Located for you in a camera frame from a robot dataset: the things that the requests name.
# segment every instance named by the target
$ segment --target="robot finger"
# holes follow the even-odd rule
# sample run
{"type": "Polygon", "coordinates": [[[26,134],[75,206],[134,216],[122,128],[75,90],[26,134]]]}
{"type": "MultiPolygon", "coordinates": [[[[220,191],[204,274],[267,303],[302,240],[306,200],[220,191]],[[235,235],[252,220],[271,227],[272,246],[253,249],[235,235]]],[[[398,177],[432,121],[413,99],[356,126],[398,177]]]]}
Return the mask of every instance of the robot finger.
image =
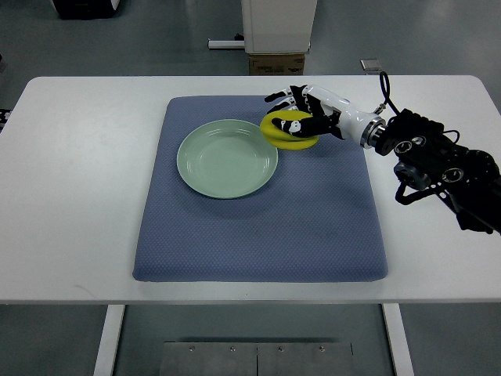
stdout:
{"type": "Polygon", "coordinates": [[[295,104],[296,104],[296,100],[292,96],[290,96],[290,97],[284,99],[283,101],[278,102],[270,111],[267,112],[267,114],[269,114],[273,111],[282,110],[288,106],[294,106],[295,104]]]}
{"type": "Polygon", "coordinates": [[[273,94],[270,94],[269,96],[267,96],[265,98],[265,102],[266,103],[273,102],[275,99],[282,98],[284,96],[291,96],[291,95],[292,95],[292,91],[290,89],[284,89],[280,92],[274,92],[273,94]]]}
{"type": "Polygon", "coordinates": [[[303,120],[295,121],[274,117],[272,124],[285,133],[300,138],[335,132],[332,122],[323,117],[307,117],[303,120]]]}

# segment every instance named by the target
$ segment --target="ceramic plate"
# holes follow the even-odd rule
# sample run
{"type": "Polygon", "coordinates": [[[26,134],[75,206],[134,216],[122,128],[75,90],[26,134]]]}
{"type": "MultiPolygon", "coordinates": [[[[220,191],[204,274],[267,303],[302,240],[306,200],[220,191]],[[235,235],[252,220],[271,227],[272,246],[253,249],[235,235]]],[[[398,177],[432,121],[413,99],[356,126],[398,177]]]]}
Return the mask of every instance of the ceramic plate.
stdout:
{"type": "Polygon", "coordinates": [[[225,119],[191,132],[178,150],[178,171],[195,191],[209,197],[242,197],[268,182],[278,151],[257,125],[225,119]]]}

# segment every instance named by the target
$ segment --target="gray floor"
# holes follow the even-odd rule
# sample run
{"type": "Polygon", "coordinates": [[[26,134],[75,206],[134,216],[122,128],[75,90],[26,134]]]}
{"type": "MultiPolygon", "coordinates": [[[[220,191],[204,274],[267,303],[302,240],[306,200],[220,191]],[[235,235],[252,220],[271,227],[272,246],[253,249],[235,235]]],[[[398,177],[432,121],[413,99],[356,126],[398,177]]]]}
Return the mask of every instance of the gray floor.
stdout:
{"type": "MultiPolygon", "coordinates": [[[[319,0],[305,73],[362,74],[359,60],[378,58],[389,74],[472,74],[501,109],[500,19],[485,0],[319,0]]],[[[92,21],[60,20],[49,1],[0,0],[0,108],[42,75],[246,75],[244,52],[207,49],[241,23],[236,0],[121,0],[113,19],[92,21]]],[[[501,374],[500,304],[404,305],[402,315],[417,375],[501,374]]],[[[91,374],[88,333],[102,324],[99,307],[0,306],[0,374],[91,374]]]]}

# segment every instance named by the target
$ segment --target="table leg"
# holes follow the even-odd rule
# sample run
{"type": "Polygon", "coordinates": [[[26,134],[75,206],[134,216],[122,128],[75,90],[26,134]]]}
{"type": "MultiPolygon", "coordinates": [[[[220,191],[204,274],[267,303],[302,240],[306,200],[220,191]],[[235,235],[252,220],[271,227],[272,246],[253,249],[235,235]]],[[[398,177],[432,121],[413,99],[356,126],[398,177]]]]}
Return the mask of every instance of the table leg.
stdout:
{"type": "Polygon", "coordinates": [[[382,306],[395,375],[414,376],[400,306],[397,303],[388,303],[382,306]]]}
{"type": "Polygon", "coordinates": [[[109,305],[99,343],[94,376],[112,376],[125,305],[109,305]]]}

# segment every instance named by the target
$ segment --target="blue cushion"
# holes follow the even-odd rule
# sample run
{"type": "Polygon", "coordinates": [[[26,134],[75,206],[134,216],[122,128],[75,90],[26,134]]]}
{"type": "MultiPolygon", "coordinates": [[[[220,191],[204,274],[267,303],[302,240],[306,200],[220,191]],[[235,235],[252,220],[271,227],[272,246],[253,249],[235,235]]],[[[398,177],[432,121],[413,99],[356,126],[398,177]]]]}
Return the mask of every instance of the blue cushion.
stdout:
{"type": "Polygon", "coordinates": [[[264,96],[174,98],[167,108],[135,256],[144,281],[371,281],[387,263],[363,150],[321,136],[279,151],[275,175],[234,200],[190,189],[176,154],[195,128],[218,119],[261,123],[264,96]]]}

